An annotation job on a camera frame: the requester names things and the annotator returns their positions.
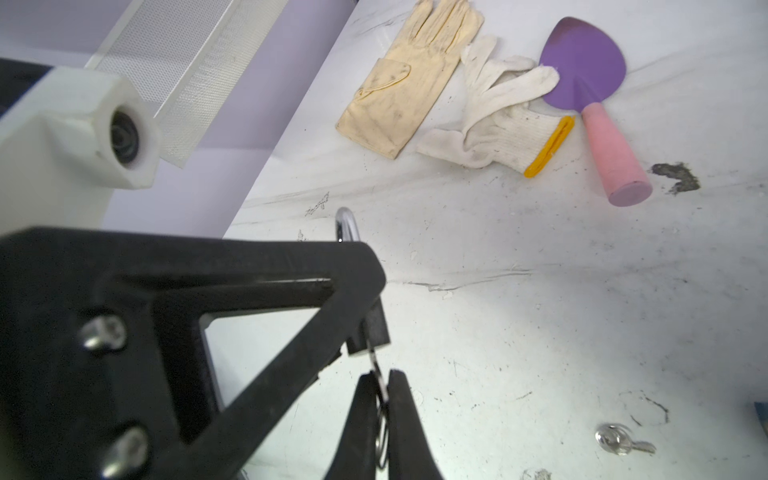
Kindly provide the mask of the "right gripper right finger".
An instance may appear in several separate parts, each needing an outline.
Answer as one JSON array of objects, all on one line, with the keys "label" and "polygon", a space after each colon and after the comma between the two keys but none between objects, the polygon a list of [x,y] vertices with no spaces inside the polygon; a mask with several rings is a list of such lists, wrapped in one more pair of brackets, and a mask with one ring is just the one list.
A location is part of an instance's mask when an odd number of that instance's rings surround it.
[{"label": "right gripper right finger", "polygon": [[442,480],[404,372],[390,371],[388,392],[389,478]]}]

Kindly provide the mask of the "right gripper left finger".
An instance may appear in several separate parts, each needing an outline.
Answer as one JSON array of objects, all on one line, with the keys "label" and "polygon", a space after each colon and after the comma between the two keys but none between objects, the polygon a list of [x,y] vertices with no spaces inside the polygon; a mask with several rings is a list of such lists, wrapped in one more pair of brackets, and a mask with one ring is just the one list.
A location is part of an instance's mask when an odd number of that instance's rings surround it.
[{"label": "right gripper left finger", "polygon": [[373,373],[357,383],[344,429],[325,480],[374,480],[379,432],[378,382]]}]

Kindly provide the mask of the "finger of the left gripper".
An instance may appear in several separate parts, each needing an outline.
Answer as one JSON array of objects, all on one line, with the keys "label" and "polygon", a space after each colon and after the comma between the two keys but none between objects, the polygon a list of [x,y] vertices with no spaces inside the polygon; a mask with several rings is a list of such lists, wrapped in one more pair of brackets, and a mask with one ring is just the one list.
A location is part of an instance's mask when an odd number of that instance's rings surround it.
[{"label": "finger of the left gripper", "polygon": [[[386,283],[362,242],[248,242],[30,228],[1,240],[7,478],[101,479],[132,428],[130,479],[231,479],[358,329]],[[202,319],[315,315],[225,410]]]}]

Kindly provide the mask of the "dark key on table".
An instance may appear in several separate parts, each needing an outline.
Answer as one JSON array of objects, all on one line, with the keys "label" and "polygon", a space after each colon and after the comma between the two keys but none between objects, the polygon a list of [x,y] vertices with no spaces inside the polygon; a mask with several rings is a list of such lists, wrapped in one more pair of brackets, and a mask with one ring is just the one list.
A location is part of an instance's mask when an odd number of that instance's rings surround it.
[{"label": "dark key on table", "polygon": [[656,453],[656,447],[645,441],[635,441],[630,430],[620,424],[602,424],[595,431],[598,445],[606,452],[626,456],[632,452]]}]

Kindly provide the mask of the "lower white mesh shelf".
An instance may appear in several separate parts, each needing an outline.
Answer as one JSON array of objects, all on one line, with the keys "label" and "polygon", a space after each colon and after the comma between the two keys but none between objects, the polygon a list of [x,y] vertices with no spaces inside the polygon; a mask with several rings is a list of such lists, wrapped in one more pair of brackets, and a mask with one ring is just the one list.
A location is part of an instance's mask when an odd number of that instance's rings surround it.
[{"label": "lower white mesh shelf", "polygon": [[286,0],[132,1],[89,59],[128,78],[182,168],[286,7]]}]

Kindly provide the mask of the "white knit glove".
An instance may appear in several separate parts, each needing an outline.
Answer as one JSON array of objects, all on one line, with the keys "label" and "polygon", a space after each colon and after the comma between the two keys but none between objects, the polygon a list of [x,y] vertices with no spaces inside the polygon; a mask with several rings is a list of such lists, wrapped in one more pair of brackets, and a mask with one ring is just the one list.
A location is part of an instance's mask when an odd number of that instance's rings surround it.
[{"label": "white knit glove", "polygon": [[530,109],[532,101],[558,85],[555,68],[524,56],[494,59],[496,45],[495,36],[483,36],[464,48],[467,101],[462,126],[428,131],[416,151],[472,169],[499,163],[533,178],[559,150],[575,120]]}]

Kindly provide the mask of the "blue padlock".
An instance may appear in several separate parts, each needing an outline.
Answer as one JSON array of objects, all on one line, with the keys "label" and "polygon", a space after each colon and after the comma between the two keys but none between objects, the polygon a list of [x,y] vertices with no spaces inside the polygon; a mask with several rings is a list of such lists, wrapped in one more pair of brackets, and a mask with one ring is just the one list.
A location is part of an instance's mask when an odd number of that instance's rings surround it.
[{"label": "blue padlock", "polygon": [[758,401],[754,403],[754,409],[756,413],[756,417],[758,419],[758,422],[765,433],[765,435],[768,435],[768,402],[767,401]]}]

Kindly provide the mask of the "beige leather glove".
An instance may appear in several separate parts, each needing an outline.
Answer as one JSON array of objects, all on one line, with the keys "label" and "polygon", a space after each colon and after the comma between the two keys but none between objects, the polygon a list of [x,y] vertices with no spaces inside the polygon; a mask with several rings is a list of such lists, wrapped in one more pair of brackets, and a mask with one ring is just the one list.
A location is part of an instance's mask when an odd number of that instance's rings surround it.
[{"label": "beige leather glove", "polygon": [[468,1],[419,1],[336,124],[349,140],[394,159],[414,136],[484,22]]}]

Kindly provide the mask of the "purple pink trowel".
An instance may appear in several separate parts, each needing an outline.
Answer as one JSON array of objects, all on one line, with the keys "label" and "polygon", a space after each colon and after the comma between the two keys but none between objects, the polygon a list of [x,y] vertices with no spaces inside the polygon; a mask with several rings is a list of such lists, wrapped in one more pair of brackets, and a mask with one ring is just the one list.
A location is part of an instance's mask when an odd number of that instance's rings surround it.
[{"label": "purple pink trowel", "polygon": [[559,74],[557,86],[544,101],[580,114],[609,203],[629,207],[648,199],[653,187],[647,174],[603,106],[627,74],[619,46],[598,27],[565,17],[545,42],[539,63]]}]

